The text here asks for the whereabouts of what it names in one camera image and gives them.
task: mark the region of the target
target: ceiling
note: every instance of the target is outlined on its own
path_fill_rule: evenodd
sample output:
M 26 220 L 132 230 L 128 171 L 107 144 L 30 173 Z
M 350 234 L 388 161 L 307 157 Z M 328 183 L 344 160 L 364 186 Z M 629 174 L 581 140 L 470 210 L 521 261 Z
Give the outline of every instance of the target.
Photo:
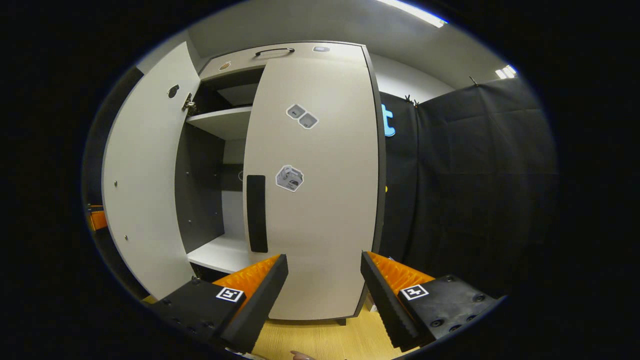
M 375 0 L 249 0 L 189 28 L 201 57 L 299 40 L 365 44 L 370 53 L 463 88 L 507 63 L 451 24 L 441 28 Z

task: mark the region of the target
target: orange object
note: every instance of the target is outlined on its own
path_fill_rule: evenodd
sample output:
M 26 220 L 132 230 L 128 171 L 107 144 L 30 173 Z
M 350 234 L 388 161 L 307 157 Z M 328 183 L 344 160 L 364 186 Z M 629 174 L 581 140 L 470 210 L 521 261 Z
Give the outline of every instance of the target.
M 255 290 L 258 289 L 258 286 L 260 286 L 262 280 L 264 280 L 264 277 L 267 276 L 269 270 L 271 270 L 273 264 L 275 264 L 279 256 L 280 255 L 278 254 L 276 256 L 268 258 L 267 260 L 262 260 L 259 263 L 255 263 L 240 271 L 236 271 L 233 274 L 227 275 L 222 279 L 218 279 L 213 282 L 213 284 L 215 285 L 244 291 L 246 299 L 244 300 L 242 305 L 240 305 L 240 308 L 236 312 L 236 315 L 240 313 L 251 296 L 253 296 Z
M 90 217 L 91 228 L 93 231 L 107 227 L 107 218 L 104 216 L 103 211 L 94 211 Z
M 380 274 L 385 278 L 385 281 L 396 297 L 402 289 L 418 284 L 424 284 L 425 282 L 435 279 L 434 277 L 412 269 L 409 266 L 400 264 L 389 258 L 385 258 L 382 255 L 375 254 L 371 251 L 367 251 L 367 253 L 373 260 L 373 263 L 376 264 Z

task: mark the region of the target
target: white shelf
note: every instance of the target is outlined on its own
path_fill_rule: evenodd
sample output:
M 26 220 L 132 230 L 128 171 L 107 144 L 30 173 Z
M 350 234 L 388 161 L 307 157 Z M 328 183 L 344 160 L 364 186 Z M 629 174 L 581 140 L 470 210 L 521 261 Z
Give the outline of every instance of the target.
M 187 123 L 224 140 L 245 139 L 251 106 L 214 111 L 187 118 Z
M 244 238 L 223 234 L 187 254 L 189 261 L 228 274 L 251 265 Z

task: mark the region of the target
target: wooden floor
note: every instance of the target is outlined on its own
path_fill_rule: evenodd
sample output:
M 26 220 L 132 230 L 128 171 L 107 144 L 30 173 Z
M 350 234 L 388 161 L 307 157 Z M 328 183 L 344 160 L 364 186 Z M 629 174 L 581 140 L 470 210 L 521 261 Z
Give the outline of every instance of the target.
M 144 301 L 156 300 L 148 297 Z M 363 306 L 357 318 L 347 319 L 347 326 L 332 320 L 308 323 L 267 320 L 252 354 L 266 360 L 292 360 L 291 350 L 316 360 L 388 360 L 417 348 L 407 352 L 393 348 L 380 314 Z

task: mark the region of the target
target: black handle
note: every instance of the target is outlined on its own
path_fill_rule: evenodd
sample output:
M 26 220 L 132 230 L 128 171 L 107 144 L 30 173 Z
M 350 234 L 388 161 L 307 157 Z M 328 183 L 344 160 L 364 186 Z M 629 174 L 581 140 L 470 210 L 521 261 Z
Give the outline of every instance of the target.
M 279 47 L 278 49 L 269 49 L 269 50 L 258 51 L 257 53 L 255 53 L 255 55 L 256 56 L 260 56 L 260 54 L 262 54 L 262 53 L 266 53 L 267 51 L 274 51 L 274 50 L 289 50 L 290 53 L 293 53 L 295 51 L 295 49 L 293 49 L 292 47 Z
M 253 252 L 269 252 L 264 187 L 264 175 L 246 176 L 246 222 Z

